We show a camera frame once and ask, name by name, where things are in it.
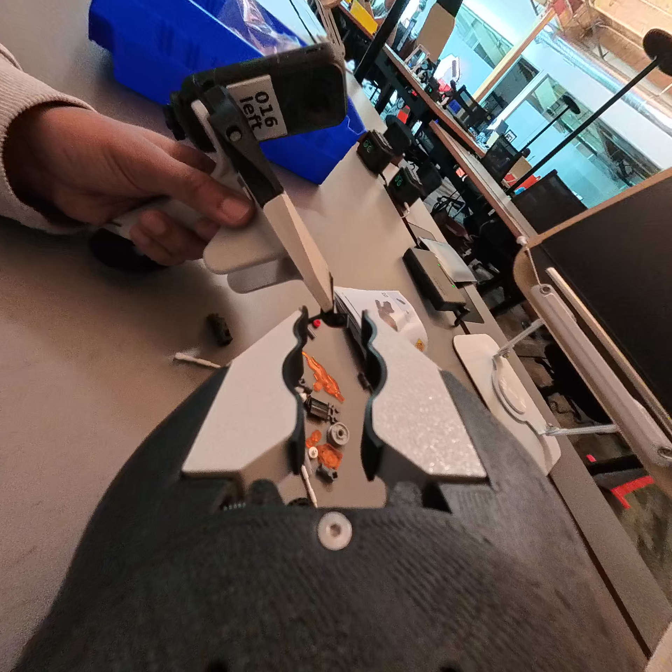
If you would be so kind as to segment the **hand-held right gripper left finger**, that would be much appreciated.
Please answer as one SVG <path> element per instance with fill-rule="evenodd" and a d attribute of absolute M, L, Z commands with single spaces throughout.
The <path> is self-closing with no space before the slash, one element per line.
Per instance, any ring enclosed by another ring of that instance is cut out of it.
<path fill-rule="evenodd" d="M 298 393 L 308 310 L 301 307 L 224 368 L 223 380 L 181 466 L 190 480 L 230 480 L 243 494 L 279 484 L 305 464 L 305 409 Z"/>

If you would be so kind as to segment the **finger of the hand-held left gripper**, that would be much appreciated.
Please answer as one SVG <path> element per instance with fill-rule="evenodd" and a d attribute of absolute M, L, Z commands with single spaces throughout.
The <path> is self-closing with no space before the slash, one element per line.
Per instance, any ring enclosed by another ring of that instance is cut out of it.
<path fill-rule="evenodd" d="M 219 275 L 285 258 L 288 253 L 263 210 L 244 226 L 220 227 L 203 252 L 206 268 Z"/>
<path fill-rule="evenodd" d="M 334 308 L 333 277 L 315 240 L 286 192 L 271 199 L 263 212 L 310 294 L 324 313 Z"/>

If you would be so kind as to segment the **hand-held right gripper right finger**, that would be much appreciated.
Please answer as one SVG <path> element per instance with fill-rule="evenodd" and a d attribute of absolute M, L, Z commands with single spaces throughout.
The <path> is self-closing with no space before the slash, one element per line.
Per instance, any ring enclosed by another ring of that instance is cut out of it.
<path fill-rule="evenodd" d="M 384 485 L 384 505 L 451 507 L 451 497 L 488 495 L 489 476 L 446 373 L 367 311 L 361 334 L 371 393 L 360 457 L 367 480 Z"/>

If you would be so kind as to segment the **dark grey lego piece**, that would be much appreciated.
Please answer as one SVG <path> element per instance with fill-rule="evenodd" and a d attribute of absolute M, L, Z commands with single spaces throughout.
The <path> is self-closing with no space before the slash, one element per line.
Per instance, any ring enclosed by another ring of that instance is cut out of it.
<path fill-rule="evenodd" d="M 206 316 L 206 326 L 219 348 L 226 348 L 232 342 L 232 334 L 223 316 L 210 313 Z"/>

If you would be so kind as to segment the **orange lego flame piece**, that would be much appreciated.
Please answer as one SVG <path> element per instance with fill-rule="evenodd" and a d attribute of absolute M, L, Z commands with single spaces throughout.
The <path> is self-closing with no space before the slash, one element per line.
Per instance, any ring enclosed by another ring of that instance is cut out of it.
<path fill-rule="evenodd" d="M 306 364 L 314 375 L 313 391 L 324 392 L 340 403 L 344 403 L 345 398 L 340 390 L 340 386 L 331 374 L 327 372 L 322 364 L 307 352 L 302 351 Z"/>

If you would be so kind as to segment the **lego instruction booklet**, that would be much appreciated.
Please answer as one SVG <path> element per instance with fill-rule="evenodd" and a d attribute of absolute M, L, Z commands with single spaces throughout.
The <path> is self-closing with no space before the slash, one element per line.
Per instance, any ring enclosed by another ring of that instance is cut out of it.
<path fill-rule="evenodd" d="M 361 333 L 364 312 L 377 326 L 387 324 L 420 352 L 427 353 L 427 331 L 415 308 L 398 290 L 334 287 L 333 291 L 336 311 L 348 318 L 347 330 L 359 350 L 361 360 L 365 360 Z"/>

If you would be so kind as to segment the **person's left hand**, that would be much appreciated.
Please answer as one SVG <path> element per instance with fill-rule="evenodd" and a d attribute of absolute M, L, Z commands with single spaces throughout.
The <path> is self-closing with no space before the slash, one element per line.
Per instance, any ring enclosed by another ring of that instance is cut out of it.
<path fill-rule="evenodd" d="M 23 112 L 9 126 L 3 156 L 14 193 L 50 216 L 102 225 L 158 197 L 193 209 L 202 216 L 193 231 L 157 210 L 131 228 L 139 251 L 163 266 L 200 259 L 220 228 L 244 226 L 256 212 L 212 178 L 213 162 L 195 148 L 79 107 Z"/>

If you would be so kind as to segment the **small dark motor part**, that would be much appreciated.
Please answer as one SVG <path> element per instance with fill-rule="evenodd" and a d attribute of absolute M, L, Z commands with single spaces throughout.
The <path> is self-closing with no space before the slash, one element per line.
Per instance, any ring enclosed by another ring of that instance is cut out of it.
<path fill-rule="evenodd" d="M 339 421 L 340 411 L 330 402 L 322 401 L 312 395 L 308 395 L 304 402 L 308 416 L 323 423 L 335 424 Z"/>

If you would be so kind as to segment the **black battery charger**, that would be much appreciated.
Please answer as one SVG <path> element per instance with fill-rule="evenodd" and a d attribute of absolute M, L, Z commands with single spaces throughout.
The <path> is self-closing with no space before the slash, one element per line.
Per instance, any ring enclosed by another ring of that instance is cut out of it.
<path fill-rule="evenodd" d="M 387 192 L 399 208 L 407 209 L 425 197 L 422 182 L 407 165 L 399 168 L 387 185 Z"/>
<path fill-rule="evenodd" d="M 381 175 L 394 158 L 390 143 L 378 130 L 368 130 L 360 136 L 356 154 L 374 175 Z"/>

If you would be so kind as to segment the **black power adapter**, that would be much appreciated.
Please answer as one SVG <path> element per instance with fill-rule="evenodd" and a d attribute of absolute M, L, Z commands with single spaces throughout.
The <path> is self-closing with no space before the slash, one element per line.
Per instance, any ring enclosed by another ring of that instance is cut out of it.
<path fill-rule="evenodd" d="M 436 311 L 456 314 L 466 312 L 466 299 L 431 251 L 410 247 L 402 261 L 420 295 Z"/>

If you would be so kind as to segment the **silver flat box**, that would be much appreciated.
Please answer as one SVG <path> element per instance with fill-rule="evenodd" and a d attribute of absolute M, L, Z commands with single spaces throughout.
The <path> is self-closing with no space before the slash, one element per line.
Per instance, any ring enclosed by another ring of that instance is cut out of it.
<path fill-rule="evenodd" d="M 420 237 L 417 239 L 417 244 L 420 248 L 432 252 L 437 257 L 441 268 L 455 284 L 464 285 L 477 282 L 473 271 L 448 243 Z"/>

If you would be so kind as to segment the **blue plastic bin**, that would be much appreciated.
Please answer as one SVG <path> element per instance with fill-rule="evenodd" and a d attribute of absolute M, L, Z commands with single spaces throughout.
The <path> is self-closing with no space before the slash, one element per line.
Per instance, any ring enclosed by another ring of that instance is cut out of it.
<path fill-rule="evenodd" d="M 254 46 L 221 18 L 225 1 L 92 1 L 89 39 L 112 56 L 116 80 L 165 105 L 188 76 L 299 48 Z"/>

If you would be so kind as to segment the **cluttered background workbench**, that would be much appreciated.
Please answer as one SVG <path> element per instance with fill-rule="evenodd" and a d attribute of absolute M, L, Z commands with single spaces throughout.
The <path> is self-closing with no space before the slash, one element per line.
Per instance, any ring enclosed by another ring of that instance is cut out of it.
<path fill-rule="evenodd" d="M 404 93 L 405 86 L 414 90 L 421 106 L 416 114 L 423 118 L 424 123 L 429 124 L 456 164 L 475 184 L 475 188 L 488 203 L 487 210 L 494 210 L 512 232 L 517 243 L 526 247 L 529 238 L 536 234 L 500 184 L 484 168 L 481 163 L 484 151 L 476 144 L 473 136 L 458 124 L 449 111 L 444 111 L 432 100 L 405 62 L 387 44 L 383 44 L 382 53 L 376 58 L 376 65 L 386 78 L 376 107 L 378 112 L 382 113 L 392 90 L 400 94 Z"/>

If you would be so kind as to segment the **black panel wooden edge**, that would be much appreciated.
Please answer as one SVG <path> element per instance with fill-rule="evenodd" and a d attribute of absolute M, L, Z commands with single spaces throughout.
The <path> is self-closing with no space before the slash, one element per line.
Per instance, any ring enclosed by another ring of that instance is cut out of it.
<path fill-rule="evenodd" d="M 671 433 L 671 169 L 537 234 L 514 278 L 606 409 L 627 391 Z"/>

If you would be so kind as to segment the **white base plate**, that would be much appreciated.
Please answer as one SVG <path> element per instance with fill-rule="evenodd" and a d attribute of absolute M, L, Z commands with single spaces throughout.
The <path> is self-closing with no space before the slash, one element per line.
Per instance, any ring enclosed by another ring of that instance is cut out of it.
<path fill-rule="evenodd" d="M 544 434 L 548 424 L 508 357 L 485 334 L 458 335 L 453 344 L 486 407 L 549 475 L 560 458 L 559 442 Z"/>

